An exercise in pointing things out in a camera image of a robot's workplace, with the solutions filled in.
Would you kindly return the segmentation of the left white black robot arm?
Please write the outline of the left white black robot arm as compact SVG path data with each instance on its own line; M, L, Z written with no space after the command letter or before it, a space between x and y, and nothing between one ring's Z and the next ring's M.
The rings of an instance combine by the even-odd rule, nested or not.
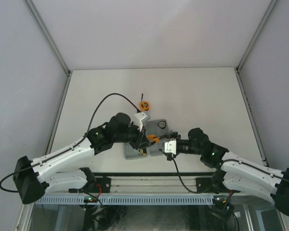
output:
M134 115L118 113L108 122L90 129L81 139L56 152L30 160L23 156L17 160L13 181L23 204L36 202L44 195L62 190L95 189L95 176L88 167L74 172L62 170L79 160L92 157L112 148L115 143L128 143L141 150L151 145L146 137L145 123L150 119L146 112Z

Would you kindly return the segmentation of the orange tape measure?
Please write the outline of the orange tape measure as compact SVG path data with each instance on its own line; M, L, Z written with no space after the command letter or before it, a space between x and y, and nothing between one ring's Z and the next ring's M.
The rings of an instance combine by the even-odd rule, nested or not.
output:
M141 111L148 111L150 109L150 104L147 101L141 101L139 106Z

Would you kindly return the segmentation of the grey plastic tool case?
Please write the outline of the grey plastic tool case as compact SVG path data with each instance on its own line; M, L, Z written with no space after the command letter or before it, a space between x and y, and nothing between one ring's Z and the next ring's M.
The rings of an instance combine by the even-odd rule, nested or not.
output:
M168 127L166 119L149 120L145 122L145 138L142 138L142 149L134 149L130 144L125 143L123 152L127 160L145 158L148 155L157 156L163 155L160 149L163 148L163 143L170 141L169 134L171 131Z

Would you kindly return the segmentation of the black yellow screwdriver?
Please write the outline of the black yellow screwdriver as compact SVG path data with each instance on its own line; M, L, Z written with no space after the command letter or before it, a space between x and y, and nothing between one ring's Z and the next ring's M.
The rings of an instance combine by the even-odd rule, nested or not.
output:
M142 149L141 152L142 152L142 155L147 155L147 150L146 149Z

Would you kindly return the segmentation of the orange black pliers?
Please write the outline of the orange black pliers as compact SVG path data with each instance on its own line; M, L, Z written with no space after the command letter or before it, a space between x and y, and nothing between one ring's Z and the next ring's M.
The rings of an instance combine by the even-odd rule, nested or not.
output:
M159 136L151 134L151 135L147 135L146 137L151 143L159 143L161 140L169 139L167 134L163 134Z

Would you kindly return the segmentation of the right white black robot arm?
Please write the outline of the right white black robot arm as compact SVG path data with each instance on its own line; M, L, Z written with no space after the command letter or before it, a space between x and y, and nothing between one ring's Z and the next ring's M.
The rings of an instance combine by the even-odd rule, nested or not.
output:
M200 128L191 129L186 140L171 135L162 150L169 160L179 154L199 155L205 166L216 170L211 178L215 191L227 189L259 197L289 217L289 168L274 169L248 161L211 142Z

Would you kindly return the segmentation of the black tape roll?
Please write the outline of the black tape roll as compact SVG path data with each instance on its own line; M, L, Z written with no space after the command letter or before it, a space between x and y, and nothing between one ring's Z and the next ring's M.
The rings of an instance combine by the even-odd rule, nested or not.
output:
M161 120L161 121L158 122L158 127L159 127L160 129L165 129L166 126L167 126L166 121Z

